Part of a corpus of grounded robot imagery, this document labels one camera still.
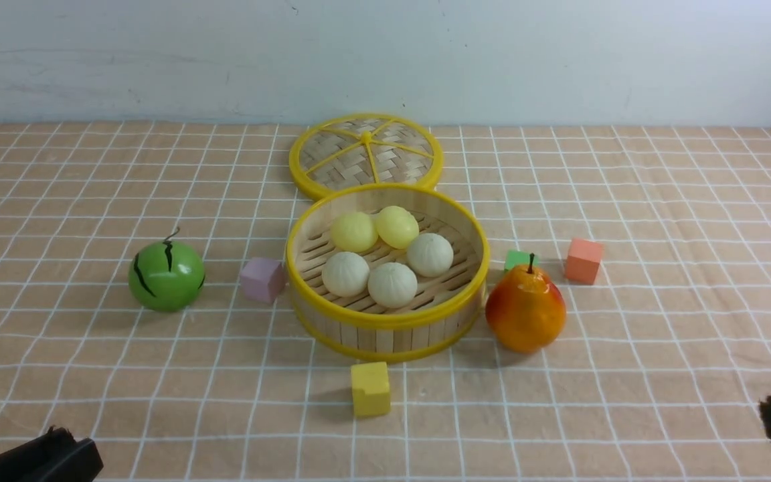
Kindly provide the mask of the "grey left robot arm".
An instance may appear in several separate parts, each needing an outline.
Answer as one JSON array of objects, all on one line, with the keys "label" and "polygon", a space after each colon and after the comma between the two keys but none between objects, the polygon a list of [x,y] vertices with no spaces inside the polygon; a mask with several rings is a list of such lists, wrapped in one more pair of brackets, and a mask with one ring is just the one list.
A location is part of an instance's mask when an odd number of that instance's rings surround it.
[{"label": "grey left robot arm", "polygon": [[104,468],[94,440],[64,427],[0,454],[0,481],[92,481]]}]

